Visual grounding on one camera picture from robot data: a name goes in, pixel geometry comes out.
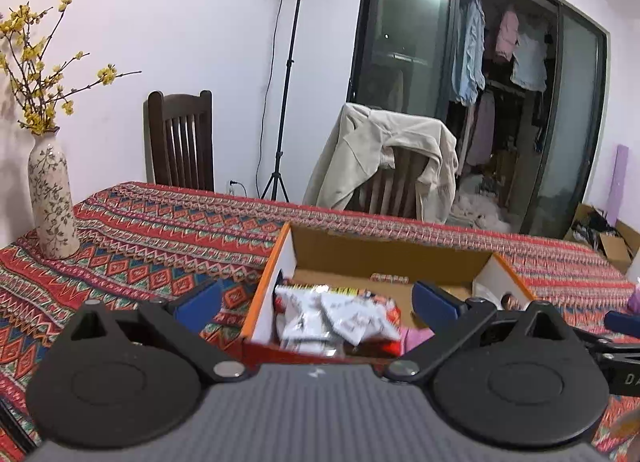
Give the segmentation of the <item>pink snack packet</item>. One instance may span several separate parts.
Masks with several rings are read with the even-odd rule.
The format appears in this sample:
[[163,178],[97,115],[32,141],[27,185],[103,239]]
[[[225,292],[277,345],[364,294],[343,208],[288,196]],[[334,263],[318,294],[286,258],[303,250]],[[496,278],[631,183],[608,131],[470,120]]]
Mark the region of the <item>pink snack packet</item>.
[[413,329],[403,326],[400,329],[400,354],[404,356],[410,350],[415,349],[422,343],[434,336],[430,328]]

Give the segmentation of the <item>open cardboard box on floor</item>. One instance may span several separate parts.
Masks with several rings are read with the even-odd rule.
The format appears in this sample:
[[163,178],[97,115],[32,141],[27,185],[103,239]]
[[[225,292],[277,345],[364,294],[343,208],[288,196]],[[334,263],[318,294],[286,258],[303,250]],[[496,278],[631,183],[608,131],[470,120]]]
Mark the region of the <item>open cardboard box on floor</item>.
[[617,219],[610,224],[604,214],[579,204],[564,236],[565,241],[589,246],[622,274],[626,274],[639,251],[639,231]]

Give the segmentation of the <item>colourful patterned tablecloth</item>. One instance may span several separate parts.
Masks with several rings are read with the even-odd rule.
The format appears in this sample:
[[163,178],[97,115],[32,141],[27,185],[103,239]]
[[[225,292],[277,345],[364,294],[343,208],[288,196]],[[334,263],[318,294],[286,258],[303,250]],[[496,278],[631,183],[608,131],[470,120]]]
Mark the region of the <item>colourful patterned tablecloth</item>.
[[225,349],[239,334],[259,276],[285,224],[357,237],[401,240],[502,255],[534,293],[565,318],[602,331],[610,310],[624,308],[631,285],[580,245],[421,224],[414,220],[260,202],[141,182],[100,191],[75,208],[80,249],[48,260],[34,232],[1,252],[1,400],[26,434],[35,434],[26,385],[67,320],[89,297],[116,309],[154,295],[174,296],[202,280],[221,279],[232,300],[206,322],[204,338]]

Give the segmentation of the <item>orange cardboard box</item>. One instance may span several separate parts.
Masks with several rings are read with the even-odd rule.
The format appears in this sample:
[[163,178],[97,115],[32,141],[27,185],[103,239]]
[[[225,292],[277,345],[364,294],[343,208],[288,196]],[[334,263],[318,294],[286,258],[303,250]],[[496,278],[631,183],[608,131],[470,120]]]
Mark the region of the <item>orange cardboard box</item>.
[[280,349],[272,302],[280,279],[389,296],[399,307],[400,323],[413,329],[432,325],[413,310],[411,291],[416,282],[430,282],[460,300],[477,295],[479,288],[498,300],[509,293],[521,307],[535,299],[511,264],[496,252],[356,238],[287,224],[273,245],[241,329],[241,360],[251,367],[329,360]]

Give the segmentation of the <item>chair under jacket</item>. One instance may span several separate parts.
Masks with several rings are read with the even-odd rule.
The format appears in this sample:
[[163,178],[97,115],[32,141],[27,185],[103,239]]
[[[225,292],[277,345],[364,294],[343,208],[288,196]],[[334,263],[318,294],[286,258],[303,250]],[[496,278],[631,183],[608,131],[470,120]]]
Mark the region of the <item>chair under jacket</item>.
[[422,154],[393,148],[392,166],[380,166],[376,173],[359,186],[346,208],[349,211],[419,219],[416,182],[427,166]]

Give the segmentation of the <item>purple rolled mat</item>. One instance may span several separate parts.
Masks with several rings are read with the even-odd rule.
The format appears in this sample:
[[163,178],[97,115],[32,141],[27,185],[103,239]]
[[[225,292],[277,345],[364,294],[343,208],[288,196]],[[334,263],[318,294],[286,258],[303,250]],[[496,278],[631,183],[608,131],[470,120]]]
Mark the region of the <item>purple rolled mat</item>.
[[629,148],[624,144],[619,144],[616,148],[612,182],[605,208],[606,221],[611,227],[614,227],[617,222],[623,202],[628,156]]

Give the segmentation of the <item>beige jacket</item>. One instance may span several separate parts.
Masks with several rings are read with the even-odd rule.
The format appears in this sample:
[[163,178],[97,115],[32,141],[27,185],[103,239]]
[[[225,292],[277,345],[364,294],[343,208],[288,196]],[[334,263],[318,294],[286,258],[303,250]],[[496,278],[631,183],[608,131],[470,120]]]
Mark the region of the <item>beige jacket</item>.
[[303,204],[343,211],[357,188],[381,168],[396,167],[396,149],[426,164],[416,178],[422,222],[446,222],[456,194],[457,138],[438,118],[344,104],[311,173]]

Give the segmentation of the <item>floral ceramic vase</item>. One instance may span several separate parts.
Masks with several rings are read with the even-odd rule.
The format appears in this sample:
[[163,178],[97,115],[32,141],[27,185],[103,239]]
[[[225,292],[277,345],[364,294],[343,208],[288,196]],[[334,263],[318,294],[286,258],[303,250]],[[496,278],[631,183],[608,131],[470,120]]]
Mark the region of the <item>floral ceramic vase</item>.
[[50,260],[64,260],[80,247],[66,155],[58,131],[35,135],[28,157],[28,184],[40,251]]

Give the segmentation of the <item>dark wooden chair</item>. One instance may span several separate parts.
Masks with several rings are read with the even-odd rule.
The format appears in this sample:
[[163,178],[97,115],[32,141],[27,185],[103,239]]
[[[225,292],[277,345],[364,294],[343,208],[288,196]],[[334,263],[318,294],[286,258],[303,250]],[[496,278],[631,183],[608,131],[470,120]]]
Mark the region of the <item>dark wooden chair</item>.
[[213,191],[213,94],[149,94],[152,167],[159,185]]

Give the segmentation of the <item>light blue hanging shirt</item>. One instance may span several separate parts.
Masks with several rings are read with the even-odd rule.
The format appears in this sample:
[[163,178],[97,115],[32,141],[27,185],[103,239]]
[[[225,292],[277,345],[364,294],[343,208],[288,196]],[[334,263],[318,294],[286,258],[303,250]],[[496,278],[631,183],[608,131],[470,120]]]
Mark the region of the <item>light blue hanging shirt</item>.
[[471,107],[485,89],[483,59],[486,19],[482,0],[470,0],[459,8],[457,43],[451,72],[451,100]]

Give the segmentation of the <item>white hanging garment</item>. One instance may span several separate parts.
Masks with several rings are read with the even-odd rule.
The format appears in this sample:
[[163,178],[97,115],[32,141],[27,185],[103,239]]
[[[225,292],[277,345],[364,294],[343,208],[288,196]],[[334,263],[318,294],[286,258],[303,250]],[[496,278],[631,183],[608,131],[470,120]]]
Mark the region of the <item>white hanging garment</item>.
[[547,89],[546,52],[543,40],[520,34],[513,52],[511,82],[531,92],[544,92]]

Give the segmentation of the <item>pink hanging garment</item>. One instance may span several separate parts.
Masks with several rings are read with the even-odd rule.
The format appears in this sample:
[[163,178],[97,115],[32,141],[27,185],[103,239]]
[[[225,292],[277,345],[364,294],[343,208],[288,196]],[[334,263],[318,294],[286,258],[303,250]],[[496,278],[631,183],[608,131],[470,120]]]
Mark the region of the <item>pink hanging garment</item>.
[[504,61],[510,61],[514,48],[518,42],[518,27],[520,20],[512,9],[507,9],[501,19],[496,37],[495,56]]

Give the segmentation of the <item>yellow flower branches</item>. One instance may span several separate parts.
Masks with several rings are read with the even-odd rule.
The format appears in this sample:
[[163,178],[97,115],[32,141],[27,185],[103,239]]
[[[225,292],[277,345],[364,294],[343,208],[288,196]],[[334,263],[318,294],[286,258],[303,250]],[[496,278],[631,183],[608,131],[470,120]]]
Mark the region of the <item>yellow flower branches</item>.
[[75,112],[73,96],[140,73],[122,72],[107,63],[87,85],[64,85],[67,69],[90,56],[81,50],[53,66],[46,63],[53,37],[72,3],[59,0],[58,6],[43,10],[24,3],[1,16],[1,74],[8,80],[9,92],[20,109],[17,125],[35,137],[56,130],[59,113],[70,116]]

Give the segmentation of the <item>black light stand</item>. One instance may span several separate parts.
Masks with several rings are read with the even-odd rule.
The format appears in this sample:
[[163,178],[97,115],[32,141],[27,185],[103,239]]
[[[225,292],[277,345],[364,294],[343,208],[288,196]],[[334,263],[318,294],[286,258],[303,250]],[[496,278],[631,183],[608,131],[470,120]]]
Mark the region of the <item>black light stand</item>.
[[280,109],[280,116],[279,116],[278,140],[277,140],[276,153],[274,154],[273,171],[269,176],[269,180],[266,183],[264,190],[262,190],[262,198],[263,199],[269,198],[271,201],[277,201],[279,193],[282,194],[285,202],[288,202],[290,200],[290,198],[288,197],[288,192],[286,191],[286,188],[285,188],[285,183],[282,175],[282,159],[284,155],[283,141],[284,141],[285,119],[286,119],[286,111],[288,110],[288,95],[290,94],[291,76],[292,76],[292,69],[294,64],[294,50],[295,50],[299,11],[300,11],[301,3],[302,3],[302,0],[295,0],[295,8],[294,8],[294,14],[293,14],[293,20],[292,20],[290,42],[288,43],[288,56],[286,57],[286,63],[285,63],[285,76],[284,76],[281,109]]

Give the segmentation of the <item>dark sliding door frame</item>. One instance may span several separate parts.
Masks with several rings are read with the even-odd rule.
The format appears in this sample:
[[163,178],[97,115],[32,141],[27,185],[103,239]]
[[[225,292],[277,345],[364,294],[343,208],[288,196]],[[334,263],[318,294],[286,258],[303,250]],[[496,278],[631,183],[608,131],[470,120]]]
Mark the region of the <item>dark sliding door frame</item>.
[[[482,0],[485,89],[451,100],[459,8],[470,0],[361,0],[348,100],[438,118],[457,138],[457,225],[559,238],[582,203],[602,120],[608,39],[560,0]],[[504,12],[543,40],[547,89],[495,56]]]

